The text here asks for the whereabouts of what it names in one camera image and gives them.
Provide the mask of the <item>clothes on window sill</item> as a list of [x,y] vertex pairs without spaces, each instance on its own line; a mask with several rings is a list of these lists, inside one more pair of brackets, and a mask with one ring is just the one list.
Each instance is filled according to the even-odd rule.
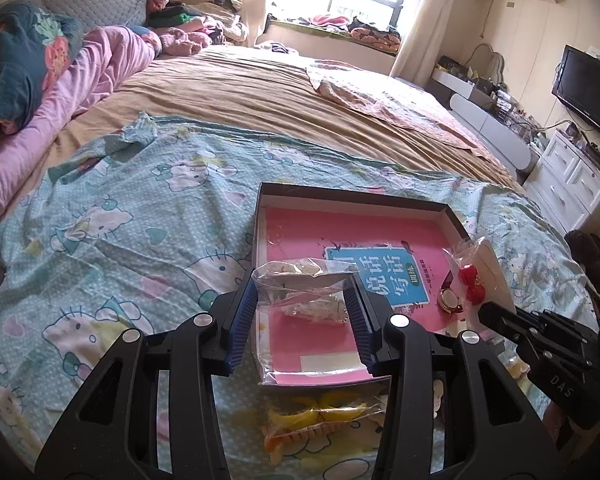
[[397,54],[401,47],[401,36],[394,27],[379,29],[374,25],[367,24],[344,15],[322,14],[313,18],[299,18],[300,25],[309,26],[331,32],[340,36],[348,36],[358,44],[366,44],[367,47],[378,51]]

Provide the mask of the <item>dark floral pillow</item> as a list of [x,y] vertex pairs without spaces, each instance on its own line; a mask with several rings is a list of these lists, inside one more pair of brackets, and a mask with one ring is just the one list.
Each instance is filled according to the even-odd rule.
[[18,132],[82,47],[76,18],[50,13],[29,0],[0,7],[0,130]]

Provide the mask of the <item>dark cardboard box tray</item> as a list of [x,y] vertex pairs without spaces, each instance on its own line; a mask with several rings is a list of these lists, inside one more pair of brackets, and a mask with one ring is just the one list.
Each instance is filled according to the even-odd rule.
[[491,337],[478,310],[513,295],[484,238],[472,240],[447,204],[295,184],[262,184],[254,265],[274,278],[307,278],[301,297],[262,301],[253,353],[262,385],[331,387],[367,382],[339,285],[319,278],[358,272],[369,292],[430,332],[465,327]]

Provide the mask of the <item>grey white dresser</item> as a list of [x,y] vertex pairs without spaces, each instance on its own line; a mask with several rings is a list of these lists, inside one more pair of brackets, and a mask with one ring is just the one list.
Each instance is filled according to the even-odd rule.
[[530,174],[538,156],[512,129],[494,117],[491,113],[494,101],[474,84],[435,68],[426,89],[463,126],[478,136],[513,176],[523,181]]

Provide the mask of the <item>right cream curtain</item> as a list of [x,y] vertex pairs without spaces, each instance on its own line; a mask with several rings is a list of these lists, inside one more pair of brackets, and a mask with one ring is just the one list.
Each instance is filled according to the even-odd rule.
[[428,81],[449,24],[454,0],[419,0],[411,28],[390,70],[401,78],[423,86]]

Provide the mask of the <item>bagged yellow hair clips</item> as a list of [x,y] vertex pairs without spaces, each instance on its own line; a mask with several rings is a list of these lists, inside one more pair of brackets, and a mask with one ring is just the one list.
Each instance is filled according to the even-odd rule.
[[272,464],[316,444],[321,451],[332,442],[333,434],[358,429],[361,422],[376,422],[385,414],[386,397],[333,388],[314,393],[293,394],[268,401],[263,447]]

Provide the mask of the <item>bagged red earrings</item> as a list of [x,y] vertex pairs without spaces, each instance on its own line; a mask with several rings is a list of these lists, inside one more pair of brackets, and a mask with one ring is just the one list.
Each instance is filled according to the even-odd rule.
[[513,295],[491,243],[483,236],[464,240],[444,251],[446,262],[462,286],[464,312],[477,312],[486,302],[515,311]]

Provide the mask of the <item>pink floral blanket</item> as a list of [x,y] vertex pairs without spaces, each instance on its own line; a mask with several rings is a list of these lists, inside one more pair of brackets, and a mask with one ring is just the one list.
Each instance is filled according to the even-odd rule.
[[476,156],[488,154],[432,94],[408,82],[335,60],[314,60],[306,74],[318,94],[350,110]]

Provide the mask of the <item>dark red wristwatch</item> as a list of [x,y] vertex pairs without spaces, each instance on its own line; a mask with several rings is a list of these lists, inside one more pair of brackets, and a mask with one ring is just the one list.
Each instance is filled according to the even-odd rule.
[[438,307],[448,315],[462,314],[464,312],[462,291],[462,286],[458,284],[454,274],[449,271],[438,292]]

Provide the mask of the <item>pink quilt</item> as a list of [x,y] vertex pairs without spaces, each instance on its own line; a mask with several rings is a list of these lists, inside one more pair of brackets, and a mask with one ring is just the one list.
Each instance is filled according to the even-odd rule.
[[78,55],[31,121],[17,133],[0,132],[0,219],[60,130],[144,70],[160,52],[158,35],[145,27],[104,26],[86,34]]

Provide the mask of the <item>black television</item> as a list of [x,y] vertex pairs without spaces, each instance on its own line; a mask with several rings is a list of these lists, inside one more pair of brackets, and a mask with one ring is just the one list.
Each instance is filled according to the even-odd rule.
[[552,93],[600,132],[600,60],[565,46]]

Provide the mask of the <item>vanity mirror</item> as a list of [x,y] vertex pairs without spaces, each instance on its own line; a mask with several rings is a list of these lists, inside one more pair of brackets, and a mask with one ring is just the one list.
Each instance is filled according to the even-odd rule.
[[478,44],[466,62],[471,79],[487,79],[496,86],[504,81],[504,64],[503,55],[494,51],[490,44]]

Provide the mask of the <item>Hello Kitty bed sheet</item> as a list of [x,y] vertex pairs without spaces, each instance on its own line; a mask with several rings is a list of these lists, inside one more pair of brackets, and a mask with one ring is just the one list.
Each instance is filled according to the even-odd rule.
[[585,275],[527,197],[276,134],[140,115],[46,170],[0,224],[0,433],[32,470],[122,330],[172,330],[239,286],[265,182],[431,200],[485,236],[517,307],[595,325]]

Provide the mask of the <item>grey padded headboard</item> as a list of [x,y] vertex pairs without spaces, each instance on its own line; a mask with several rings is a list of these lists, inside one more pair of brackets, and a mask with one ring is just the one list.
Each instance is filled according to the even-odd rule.
[[[0,3],[0,11],[7,3]],[[85,30],[98,26],[143,25],[148,0],[26,0],[47,13],[62,14],[79,20]]]

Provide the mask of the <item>clothes pile on bed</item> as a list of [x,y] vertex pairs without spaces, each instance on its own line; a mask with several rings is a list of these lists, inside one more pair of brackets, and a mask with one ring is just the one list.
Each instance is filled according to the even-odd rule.
[[244,44],[248,26],[240,17],[240,0],[187,4],[147,0],[146,25],[157,37],[157,51],[169,56],[196,55],[205,48]]

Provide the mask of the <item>white drawer cabinet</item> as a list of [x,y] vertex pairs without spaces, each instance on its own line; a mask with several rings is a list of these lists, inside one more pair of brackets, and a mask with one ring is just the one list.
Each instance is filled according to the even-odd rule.
[[560,131],[550,139],[524,189],[562,234],[593,232],[600,226],[600,170]]

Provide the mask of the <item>tan bed sheet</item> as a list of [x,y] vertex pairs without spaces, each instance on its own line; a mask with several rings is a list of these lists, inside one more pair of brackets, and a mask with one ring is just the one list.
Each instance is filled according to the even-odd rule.
[[43,152],[29,184],[82,145],[134,122],[137,115],[178,115],[309,141],[410,169],[443,170],[513,190],[515,179],[494,158],[472,154],[413,126],[382,119],[318,94],[304,58],[238,47],[209,48],[190,58],[162,58],[73,119]]

